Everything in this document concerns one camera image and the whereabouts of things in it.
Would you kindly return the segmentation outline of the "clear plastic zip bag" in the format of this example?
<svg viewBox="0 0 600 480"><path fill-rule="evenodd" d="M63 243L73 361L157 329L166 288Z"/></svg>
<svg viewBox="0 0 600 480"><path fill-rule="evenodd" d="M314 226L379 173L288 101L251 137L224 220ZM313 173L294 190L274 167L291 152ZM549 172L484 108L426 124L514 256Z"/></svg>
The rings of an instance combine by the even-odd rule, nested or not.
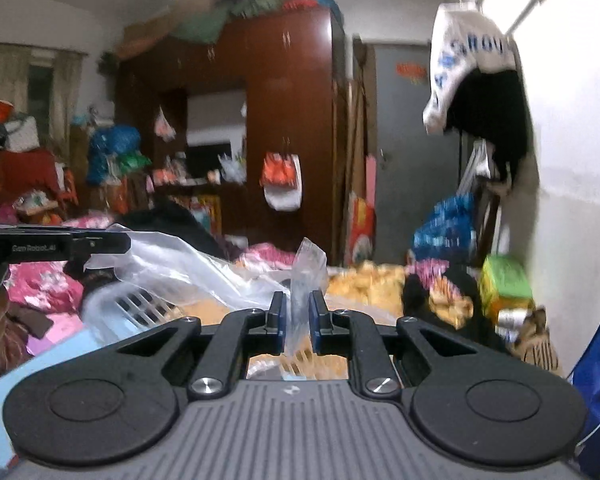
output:
<svg viewBox="0 0 600 480"><path fill-rule="evenodd" d="M291 356L309 335L309 296L328 284L327 256L313 242L302 240L288 271L263 272L209 256L185 240L159 232L136 232L114 226L131 242L123 254L92 255L88 270L111 269L119 281L183 307L209 297L232 310L267 309L273 295L288 299L285 353Z"/></svg>

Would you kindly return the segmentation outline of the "white plastic basket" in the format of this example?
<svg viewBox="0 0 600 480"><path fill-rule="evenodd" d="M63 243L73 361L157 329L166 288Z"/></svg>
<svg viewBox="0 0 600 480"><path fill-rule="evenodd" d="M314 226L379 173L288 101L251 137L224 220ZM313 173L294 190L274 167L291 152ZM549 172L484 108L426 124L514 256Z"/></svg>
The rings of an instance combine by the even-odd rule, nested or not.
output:
<svg viewBox="0 0 600 480"><path fill-rule="evenodd" d="M181 308L128 283L109 283L82 301L82 321L101 346L134 337L183 314Z"/></svg>

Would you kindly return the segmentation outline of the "blue plastic bag bundle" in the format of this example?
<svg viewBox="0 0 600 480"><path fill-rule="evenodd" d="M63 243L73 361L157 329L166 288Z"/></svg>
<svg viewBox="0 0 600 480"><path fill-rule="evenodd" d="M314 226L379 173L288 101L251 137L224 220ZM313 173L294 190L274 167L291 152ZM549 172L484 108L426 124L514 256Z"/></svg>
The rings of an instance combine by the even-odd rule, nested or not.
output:
<svg viewBox="0 0 600 480"><path fill-rule="evenodd" d="M474 196L460 194L434 206L427 221L414 232L412 252L417 260L468 263L475 244Z"/></svg>

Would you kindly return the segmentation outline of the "red white hanging bag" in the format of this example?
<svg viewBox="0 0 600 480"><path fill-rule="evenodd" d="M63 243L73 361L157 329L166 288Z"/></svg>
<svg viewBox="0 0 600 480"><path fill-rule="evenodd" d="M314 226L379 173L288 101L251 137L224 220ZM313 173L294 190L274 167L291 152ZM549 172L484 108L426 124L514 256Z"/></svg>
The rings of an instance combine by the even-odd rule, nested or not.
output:
<svg viewBox="0 0 600 480"><path fill-rule="evenodd" d="M265 155L260 185L266 203L276 211L293 212L302 203L302 173L296 154Z"/></svg>

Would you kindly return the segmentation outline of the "beige window curtain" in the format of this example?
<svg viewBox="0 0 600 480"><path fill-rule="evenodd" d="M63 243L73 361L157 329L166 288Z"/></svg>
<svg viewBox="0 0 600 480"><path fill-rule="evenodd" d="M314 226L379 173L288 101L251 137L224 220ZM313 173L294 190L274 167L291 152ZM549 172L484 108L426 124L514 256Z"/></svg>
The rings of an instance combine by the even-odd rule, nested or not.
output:
<svg viewBox="0 0 600 480"><path fill-rule="evenodd" d="M53 54L48 136L56 153L67 158L70 125L78 106L83 56L67 50L53 50ZM0 100L14 104L17 112L28 110L29 68L33 59L31 47L0 44Z"/></svg>

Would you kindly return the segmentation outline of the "green yellow box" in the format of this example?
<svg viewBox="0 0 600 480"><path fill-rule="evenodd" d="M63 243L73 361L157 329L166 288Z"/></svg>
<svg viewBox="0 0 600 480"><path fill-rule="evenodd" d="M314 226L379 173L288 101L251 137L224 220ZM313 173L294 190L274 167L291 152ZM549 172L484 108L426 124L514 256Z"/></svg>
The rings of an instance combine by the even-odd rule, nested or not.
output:
<svg viewBox="0 0 600 480"><path fill-rule="evenodd" d="M532 307L532 289L522 265L507 256L488 255L478 281L482 312L495 323L501 310Z"/></svg>

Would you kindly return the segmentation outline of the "grey metal door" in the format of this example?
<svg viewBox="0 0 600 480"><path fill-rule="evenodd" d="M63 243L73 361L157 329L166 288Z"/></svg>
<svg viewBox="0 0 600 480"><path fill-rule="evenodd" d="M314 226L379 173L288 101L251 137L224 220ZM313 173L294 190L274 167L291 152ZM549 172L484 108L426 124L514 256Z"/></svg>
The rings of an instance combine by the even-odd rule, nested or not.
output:
<svg viewBox="0 0 600 480"><path fill-rule="evenodd" d="M376 234L374 261L406 263L413 235L458 183L460 140L430 136L422 112L430 97L429 49L374 47Z"/></svg>

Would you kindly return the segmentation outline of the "dark red wooden wardrobe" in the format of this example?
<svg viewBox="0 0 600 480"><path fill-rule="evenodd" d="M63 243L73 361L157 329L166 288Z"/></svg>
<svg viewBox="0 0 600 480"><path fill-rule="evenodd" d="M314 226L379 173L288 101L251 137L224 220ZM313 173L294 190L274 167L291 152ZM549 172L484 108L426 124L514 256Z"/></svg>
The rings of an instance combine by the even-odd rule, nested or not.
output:
<svg viewBox="0 0 600 480"><path fill-rule="evenodd" d="M245 91L238 110L246 116L246 182L162 186L159 193L219 196L223 233L290 252L309 238L336 260L346 143L343 63L343 29L327 6L232 21L214 46L166 37L120 63L116 119L137 128L140 148L161 168L186 148L196 96ZM298 210L266 203L260 177L268 153L299 156Z"/></svg>

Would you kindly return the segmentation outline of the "white black hanging jacket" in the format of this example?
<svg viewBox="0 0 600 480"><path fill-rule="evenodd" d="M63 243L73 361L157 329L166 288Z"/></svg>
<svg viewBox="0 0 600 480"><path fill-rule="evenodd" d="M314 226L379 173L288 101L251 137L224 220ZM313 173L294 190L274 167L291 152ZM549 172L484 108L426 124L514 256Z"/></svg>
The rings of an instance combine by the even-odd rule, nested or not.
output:
<svg viewBox="0 0 600 480"><path fill-rule="evenodd" d="M529 151L524 82L514 48L494 21L468 3L442 3L434 18L426 133L451 130L486 141L498 176L490 188L505 196Z"/></svg>

